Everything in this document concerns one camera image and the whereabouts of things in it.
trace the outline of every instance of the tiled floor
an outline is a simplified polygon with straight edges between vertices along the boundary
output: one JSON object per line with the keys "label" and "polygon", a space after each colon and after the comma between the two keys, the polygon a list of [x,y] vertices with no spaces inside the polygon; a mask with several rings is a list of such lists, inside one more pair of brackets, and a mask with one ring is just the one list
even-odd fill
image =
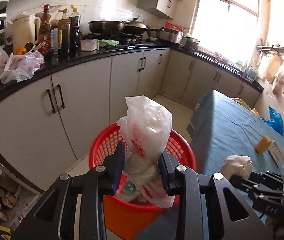
{"label": "tiled floor", "polygon": [[[188,143],[190,143],[191,137],[186,131],[186,126],[188,125],[191,119],[193,110],[161,95],[156,95],[153,98],[153,100],[158,102],[162,106],[165,106],[170,111],[170,113],[172,114],[172,129],[178,132],[180,135],[182,135],[184,139]],[[86,156],[78,165],[76,165],[68,173],[71,176],[78,176],[87,173],[88,170],[89,170],[89,156]],[[77,208],[75,213],[75,231],[74,231],[75,240],[79,239],[80,202],[81,202],[81,195],[79,195],[78,197]],[[106,234],[109,240],[121,239],[108,229],[106,230]]]}

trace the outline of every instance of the blue tablecloth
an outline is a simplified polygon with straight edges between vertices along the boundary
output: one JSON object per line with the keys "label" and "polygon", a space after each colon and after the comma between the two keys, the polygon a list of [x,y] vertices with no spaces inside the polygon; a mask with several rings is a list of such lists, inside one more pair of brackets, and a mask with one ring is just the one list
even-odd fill
{"label": "blue tablecloth", "polygon": [[[254,150],[254,145],[264,135],[268,135],[284,152],[284,139],[275,130],[243,106],[215,90],[203,96],[199,104],[200,108],[194,111],[187,127],[192,138],[190,145],[196,158],[198,173],[212,175],[220,171],[226,157],[245,155],[253,161],[253,171],[272,171],[284,175],[284,164],[277,167],[268,152],[259,155]],[[253,205],[247,193],[239,193]],[[177,216],[177,206],[167,209],[138,233],[136,239],[174,240]]]}

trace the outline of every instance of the green cloth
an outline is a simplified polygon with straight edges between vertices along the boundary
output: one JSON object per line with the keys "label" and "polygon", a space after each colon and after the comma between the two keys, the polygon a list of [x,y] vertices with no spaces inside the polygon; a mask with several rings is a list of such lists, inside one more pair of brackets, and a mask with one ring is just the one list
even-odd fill
{"label": "green cloth", "polygon": [[116,46],[120,42],[114,40],[99,40],[98,43],[100,44],[100,47],[105,47],[105,46]]}

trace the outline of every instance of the beige plastic jug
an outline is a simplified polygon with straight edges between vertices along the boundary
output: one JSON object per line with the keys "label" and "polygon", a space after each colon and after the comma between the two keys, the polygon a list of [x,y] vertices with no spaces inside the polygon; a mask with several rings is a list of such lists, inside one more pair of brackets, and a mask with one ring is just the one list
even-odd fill
{"label": "beige plastic jug", "polygon": [[19,47],[24,47],[28,42],[36,44],[39,42],[39,28],[41,20],[35,14],[23,15],[13,22],[13,53]]}

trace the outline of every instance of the red rim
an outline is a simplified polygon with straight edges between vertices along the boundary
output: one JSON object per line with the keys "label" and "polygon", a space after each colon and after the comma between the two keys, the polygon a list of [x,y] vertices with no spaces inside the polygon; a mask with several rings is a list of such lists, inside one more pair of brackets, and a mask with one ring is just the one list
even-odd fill
{"label": "red rim", "polygon": [[[109,136],[109,134],[118,131],[120,129],[120,126],[118,126],[116,123],[111,124],[110,126],[106,127],[94,140],[94,142],[92,143],[91,149],[90,149],[90,155],[89,155],[89,168],[92,169],[94,168],[95,165],[95,153],[97,152],[97,150],[99,149],[99,142],[101,140],[104,140],[106,137]],[[191,149],[191,147],[189,146],[189,144],[187,143],[187,141],[180,135],[178,134],[176,131],[174,131],[173,129],[171,130],[170,133],[170,137],[172,137],[175,141],[176,138],[179,138],[179,140],[181,140],[183,142],[183,150],[185,152],[188,152],[188,162],[189,162],[189,167],[192,168],[193,170],[196,171],[196,161],[195,161],[195,156],[193,154],[193,151]],[[133,210],[137,210],[137,211],[158,211],[158,210],[163,210],[164,208],[160,208],[157,207],[153,204],[146,204],[146,205],[135,205],[135,204],[131,204],[131,203],[127,203],[124,202],[120,199],[118,199],[115,196],[110,196],[110,199],[112,199],[112,201],[114,203],[116,203],[117,205],[123,207],[123,208],[130,208]],[[174,204],[178,203],[178,198],[174,199]]]}

